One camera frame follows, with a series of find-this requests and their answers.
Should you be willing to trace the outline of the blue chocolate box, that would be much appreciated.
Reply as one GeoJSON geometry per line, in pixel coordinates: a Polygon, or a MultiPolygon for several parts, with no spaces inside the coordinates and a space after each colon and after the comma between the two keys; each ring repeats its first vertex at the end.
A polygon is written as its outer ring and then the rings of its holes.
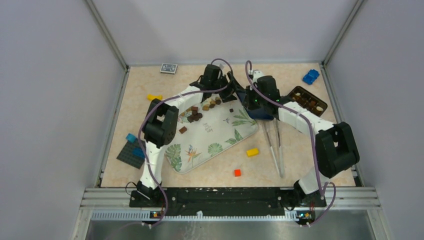
{"type": "Polygon", "coordinates": [[[328,104],[326,102],[301,86],[294,87],[288,93],[288,96],[318,117],[322,116],[328,108],[328,104]]]}

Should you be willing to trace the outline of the clear plastic tongs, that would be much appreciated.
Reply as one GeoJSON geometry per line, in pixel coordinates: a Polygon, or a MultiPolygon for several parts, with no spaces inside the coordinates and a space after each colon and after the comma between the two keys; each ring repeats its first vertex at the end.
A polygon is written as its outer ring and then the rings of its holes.
{"type": "Polygon", "coordinates": [[[279,121],[263,120],[262,127],[265,139],[270,150],[275,169],[278,176],[282,179],[285,176],[285,166],[282,147],[282,136],[279,121]]]}

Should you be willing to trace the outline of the dark blue box lid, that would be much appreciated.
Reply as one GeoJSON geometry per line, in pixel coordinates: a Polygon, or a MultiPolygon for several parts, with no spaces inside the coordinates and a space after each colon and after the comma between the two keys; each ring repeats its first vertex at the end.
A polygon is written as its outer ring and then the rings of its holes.
{"type": "Polygon", "coordinates": [[[237,91],[236,95],[250,118],[262,121],[272,121],[274,119],[272,115],[267,114],[262,108],[254,110],[248,109],[244,104],[244,99],[246,97],[246,94],[244,92],[237,91]]]}

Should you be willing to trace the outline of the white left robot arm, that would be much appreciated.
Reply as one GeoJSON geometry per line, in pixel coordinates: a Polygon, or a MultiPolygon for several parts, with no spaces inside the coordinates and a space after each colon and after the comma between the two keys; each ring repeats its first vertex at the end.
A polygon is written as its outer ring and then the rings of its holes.
{"type": "Polygon", "coordinates": [[[139,146],[145,156],[143,173],[131,192],[130,206],[168,204],[168,198],[162,187],[162,165],[166,146],[177,134],[180,111],[204,102],[212,95],[219,95],[223,102],[236,100],[235,76],[232,69],[224,73],[223,69],[212,63],[205,67],[199,78],[190,83],[178,94],[150,102],[147,114],[140,126],[138,135],[144,142],[139,146]]]}

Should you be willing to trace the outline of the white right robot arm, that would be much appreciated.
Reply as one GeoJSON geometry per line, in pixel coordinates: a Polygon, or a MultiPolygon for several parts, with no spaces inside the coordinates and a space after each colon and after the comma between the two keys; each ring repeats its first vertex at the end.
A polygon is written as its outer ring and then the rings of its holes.
{"type": "Polygon", "coordinates": [[[243,105],[250,111],[260,110],[288,124],[310,138],[313,168],[294,184],[293,200],[307,206],[315,192],[324,194],[325,182],[346,171],[360,160],[349,124],[333,123],[302,107],[289,96],[280,95],[276,80],[260,70],[246,70],[249,86],[243,105]]]}

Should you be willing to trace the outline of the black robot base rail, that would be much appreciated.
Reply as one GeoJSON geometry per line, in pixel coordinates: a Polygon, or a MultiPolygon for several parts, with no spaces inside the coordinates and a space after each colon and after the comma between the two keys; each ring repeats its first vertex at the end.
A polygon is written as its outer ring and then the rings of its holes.
{"type": "Polygon", "coordinates": [[[131,208],[153,208],[167,217],[262,217],[283,216],[290,210],[326,207],[318,192],[305,195],[292,187],[169,187],[155,189],[151,197],[130,193],[131,208]]]}

